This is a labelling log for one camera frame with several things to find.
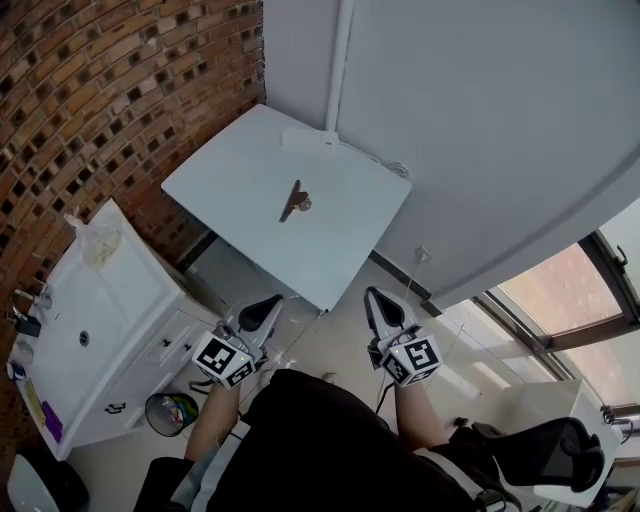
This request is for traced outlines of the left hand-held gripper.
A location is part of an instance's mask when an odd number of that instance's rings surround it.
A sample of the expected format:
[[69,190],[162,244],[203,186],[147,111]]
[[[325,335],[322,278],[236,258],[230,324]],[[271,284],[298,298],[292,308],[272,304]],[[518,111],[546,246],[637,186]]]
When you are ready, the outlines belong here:
[[227,321],[204,333],[192,361],[224,388],[239,386],[266,363],[265,344],[282,308],[280,294],[234,306]]

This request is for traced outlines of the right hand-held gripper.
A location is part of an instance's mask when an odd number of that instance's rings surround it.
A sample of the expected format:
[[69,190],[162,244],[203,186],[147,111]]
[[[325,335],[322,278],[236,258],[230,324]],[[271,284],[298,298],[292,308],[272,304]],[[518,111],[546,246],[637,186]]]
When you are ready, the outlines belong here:
[[382,368],[397,386],[411,386],[441,366],[435,337],[416,324],[407,301],[386,289],[367,288],[364,305],[369,328],[378,339],[367,347],[375,369]]

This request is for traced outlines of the person's right forearm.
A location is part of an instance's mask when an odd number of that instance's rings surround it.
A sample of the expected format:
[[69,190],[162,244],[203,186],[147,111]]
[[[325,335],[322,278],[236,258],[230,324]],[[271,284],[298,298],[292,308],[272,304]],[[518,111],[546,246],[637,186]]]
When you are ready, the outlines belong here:
[[421,383],[394,386],[398,435],[411,451],[431,449],[448,443],[444,424]]

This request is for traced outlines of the person's left forearm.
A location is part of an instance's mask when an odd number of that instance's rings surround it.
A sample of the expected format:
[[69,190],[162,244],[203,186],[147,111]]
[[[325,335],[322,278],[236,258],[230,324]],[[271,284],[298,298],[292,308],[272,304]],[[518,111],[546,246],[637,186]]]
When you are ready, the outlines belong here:
[[190,433],[184,458],[197,461],[209,449],[222,443],[238,421],[240,387],[226,389],[215,384]]

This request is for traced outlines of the white square table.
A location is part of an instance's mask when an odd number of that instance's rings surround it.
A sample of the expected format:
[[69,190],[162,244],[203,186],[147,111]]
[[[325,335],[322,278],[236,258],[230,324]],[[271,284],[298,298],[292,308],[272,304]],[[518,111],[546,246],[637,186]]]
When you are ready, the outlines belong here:
[[[312,206],[280,223],[297,179]],[[162,188],[265,272],[329,311],[412,185],[336,133],[258,105],[198,149]]]

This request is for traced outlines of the person's black clothing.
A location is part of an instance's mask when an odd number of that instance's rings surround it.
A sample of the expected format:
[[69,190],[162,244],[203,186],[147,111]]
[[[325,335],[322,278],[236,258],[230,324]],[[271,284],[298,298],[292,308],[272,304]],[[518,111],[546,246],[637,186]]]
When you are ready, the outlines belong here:
[[197,461],[154,460],[134,512],[509,512],[474,440],[411,451],[345,389],[276,371]]

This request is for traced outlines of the white sink cabinet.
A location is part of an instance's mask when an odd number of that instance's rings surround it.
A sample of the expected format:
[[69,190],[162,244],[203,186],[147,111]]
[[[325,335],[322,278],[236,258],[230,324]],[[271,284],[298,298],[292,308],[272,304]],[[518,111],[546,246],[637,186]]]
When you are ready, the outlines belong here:
[[[33,349],[17,381],[30,416],[55,459],[78,447],[129,434],[144,422],[146,400],[164,390],[191,360],[202,335],[220,315],[184,276],[136,233],[114,200],[94,217],[114,213],[122,240],[105,266],[95,272],[82,261],[79,242],[58,261],[46,283],[47,310],[31,306],[41,323],[37,338],[18,334],[15,343]],[[171,345],[163,347],[168,339]],[[185,350],[185,344],[191,344]],[[42,404],[47,401],[64,426],[60,443],[37,423],[24,389],[30,378]],[[125,402],[110,415],[109,403]]]

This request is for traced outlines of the clear plastic bag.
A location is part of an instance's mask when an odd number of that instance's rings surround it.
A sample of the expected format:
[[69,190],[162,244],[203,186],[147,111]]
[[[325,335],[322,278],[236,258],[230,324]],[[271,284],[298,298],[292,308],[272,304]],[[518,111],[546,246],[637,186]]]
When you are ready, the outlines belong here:
[[90,223],[68,213],[64,219],[75,232],[83,263],[99,272],[121,244],[120,219],[114,213],[107,213],[104,218],[94,217]]

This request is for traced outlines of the dark framed window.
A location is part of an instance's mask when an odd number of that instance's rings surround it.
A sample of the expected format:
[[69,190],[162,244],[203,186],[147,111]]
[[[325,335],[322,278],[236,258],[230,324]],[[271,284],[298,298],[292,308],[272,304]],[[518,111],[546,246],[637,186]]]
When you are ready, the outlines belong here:
[[640,234],[607,224],[473,304],[557,379],[640,403]]

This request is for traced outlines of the black mesh office chair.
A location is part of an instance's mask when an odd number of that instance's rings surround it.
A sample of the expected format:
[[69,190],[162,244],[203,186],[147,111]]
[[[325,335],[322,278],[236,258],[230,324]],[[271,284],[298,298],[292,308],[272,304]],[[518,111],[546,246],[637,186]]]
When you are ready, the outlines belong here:
[[477,441],[514,486],[553,485],[585,492],[604,472],[600,439],[573,417],[553,419],[506,434],[490,424],[457,417],[453,438]]

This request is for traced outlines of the chrome faucet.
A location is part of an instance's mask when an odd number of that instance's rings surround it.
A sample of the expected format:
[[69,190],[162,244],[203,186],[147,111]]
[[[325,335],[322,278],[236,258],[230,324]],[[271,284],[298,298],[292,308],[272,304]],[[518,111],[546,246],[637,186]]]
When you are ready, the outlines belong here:
[[28,300],[31,304],[49,310],[52,307],[52,298],[49,294],[49,285],[45,282],[39,282],[41,289],[39,293],[29,293],[27,291],[16,288],[11,298],[19,297]]

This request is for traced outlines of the black soap dispenser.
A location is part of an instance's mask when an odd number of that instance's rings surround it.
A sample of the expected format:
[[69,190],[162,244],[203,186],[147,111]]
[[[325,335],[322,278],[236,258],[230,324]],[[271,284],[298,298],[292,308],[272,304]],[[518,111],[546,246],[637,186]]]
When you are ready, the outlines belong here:
[[34,338],[40,335],[41,323],[34,316],[15,313],[13,324],[18,333]]

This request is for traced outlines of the purple cloth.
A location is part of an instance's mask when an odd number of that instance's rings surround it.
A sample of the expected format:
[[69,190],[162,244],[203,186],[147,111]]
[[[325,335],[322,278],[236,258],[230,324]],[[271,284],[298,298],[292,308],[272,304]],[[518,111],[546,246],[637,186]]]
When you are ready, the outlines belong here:
[[63,423],[47,401],[43,401],[41,406],[45,417],[45,426],[51,433],[53,439],[57,443],[60,443],[64,430]]

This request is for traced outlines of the yellow cloth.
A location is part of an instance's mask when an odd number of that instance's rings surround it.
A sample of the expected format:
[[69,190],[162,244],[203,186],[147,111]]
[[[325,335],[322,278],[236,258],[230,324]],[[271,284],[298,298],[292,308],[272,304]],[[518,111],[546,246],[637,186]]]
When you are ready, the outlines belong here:
[[46,416],[43,412],[41,402],[36,394],[34,385],[30,378],[26,379],[24,389],[27,394],[28,402],[33,409],[34,417],[37,423],[40,424],[41,426],[44,426],[46,422]]

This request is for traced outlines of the metal desk clamp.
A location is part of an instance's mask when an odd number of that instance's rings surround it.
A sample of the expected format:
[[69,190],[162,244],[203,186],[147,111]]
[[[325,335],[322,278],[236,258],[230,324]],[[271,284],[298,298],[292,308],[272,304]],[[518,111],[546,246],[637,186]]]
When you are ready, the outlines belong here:
[[633,423],[640,415],[640,404],[610,406],[600,408],[603,421],[609,425],[625,425]]

